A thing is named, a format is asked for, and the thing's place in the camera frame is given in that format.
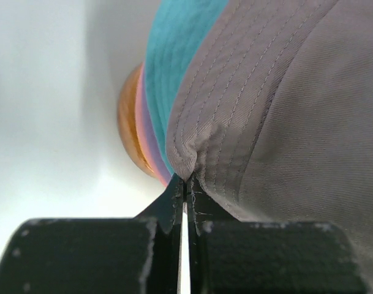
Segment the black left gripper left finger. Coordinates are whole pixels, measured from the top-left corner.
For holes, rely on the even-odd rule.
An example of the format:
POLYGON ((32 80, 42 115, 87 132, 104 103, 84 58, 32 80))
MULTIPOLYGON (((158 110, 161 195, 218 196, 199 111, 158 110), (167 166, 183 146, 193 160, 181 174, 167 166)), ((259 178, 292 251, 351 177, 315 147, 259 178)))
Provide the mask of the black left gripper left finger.
POLYGON ((134 217, 149 231, 141 293, 179 293, 183 201, 184 182, 173 176, 164 192, 134 217))

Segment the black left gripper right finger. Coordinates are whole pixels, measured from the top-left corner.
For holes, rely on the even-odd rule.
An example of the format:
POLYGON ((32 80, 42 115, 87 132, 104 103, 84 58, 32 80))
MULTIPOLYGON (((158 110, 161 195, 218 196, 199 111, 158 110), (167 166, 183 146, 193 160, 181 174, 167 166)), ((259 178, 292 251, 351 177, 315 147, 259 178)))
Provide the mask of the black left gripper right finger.
POLYGON ((190 292, 210 293, 205 222, 233 221, 235 218, 215 202, 201 187, 196 176, 186 182, 186 207, 189 234, 190 292))

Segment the purple hat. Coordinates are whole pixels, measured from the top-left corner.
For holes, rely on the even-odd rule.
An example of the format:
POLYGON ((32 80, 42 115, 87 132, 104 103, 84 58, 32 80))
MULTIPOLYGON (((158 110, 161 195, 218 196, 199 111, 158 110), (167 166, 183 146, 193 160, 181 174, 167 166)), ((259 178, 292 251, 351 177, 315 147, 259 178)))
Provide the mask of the purple hat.
POLYGON ((143 124, 146 131, 146 139, 148 141, 149 151, 152 157, 152 162, 154 163, 155 172, 159 176, 160 180, 163 182, 164 186, 166 186, 170 182, 172 174, 168 171, 168 168, 162 159, 151 123, 149 111, 145 104, 143 105, 143 113, 143 124))

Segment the pink bucket hat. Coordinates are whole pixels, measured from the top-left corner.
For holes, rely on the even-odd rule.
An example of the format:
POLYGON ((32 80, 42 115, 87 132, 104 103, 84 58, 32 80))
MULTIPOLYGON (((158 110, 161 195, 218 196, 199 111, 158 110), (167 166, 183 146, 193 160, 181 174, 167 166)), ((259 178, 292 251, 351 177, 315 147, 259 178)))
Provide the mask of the pink bucket hat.
POLYGON ((135 104, 135 117, 136 117, 136 128, 137 128, 138 141, 140 143, 141 150, 148 163, 149 168, 154 173, 154 176, 163 184, 163 182, 160 180, 159 176, 155 172, 154 163, 152 162, 152 157, 150 155, 148 141, 146 139, 146 131, 145 131, 144 124, 143 124, 143 120, 144 120, 143 105, 144 104, 146 105, 145 92, 143 90, 143 82, 139 81, 138 86, 137 86, 136 104, 135 104))

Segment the grey hat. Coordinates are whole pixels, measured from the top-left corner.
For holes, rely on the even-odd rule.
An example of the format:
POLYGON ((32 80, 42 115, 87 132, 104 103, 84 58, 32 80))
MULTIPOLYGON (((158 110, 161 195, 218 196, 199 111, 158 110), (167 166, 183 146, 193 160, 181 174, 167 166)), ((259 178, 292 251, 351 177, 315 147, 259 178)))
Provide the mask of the grey hat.
POLYGON ((373 1, 230 1, 196 52, 166 152, 243 221, 329 221, 373 292, 373 1))

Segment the teal hat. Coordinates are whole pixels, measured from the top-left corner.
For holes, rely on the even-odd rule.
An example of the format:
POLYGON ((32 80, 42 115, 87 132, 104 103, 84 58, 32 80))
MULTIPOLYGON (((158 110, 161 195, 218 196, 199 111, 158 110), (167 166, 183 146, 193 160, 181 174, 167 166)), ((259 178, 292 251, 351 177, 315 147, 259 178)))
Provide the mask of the teal hat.
POLYGON ((183 76, 227 1, 162 1, 149 33, 145 61, 148 110, 161 149, 183 76))

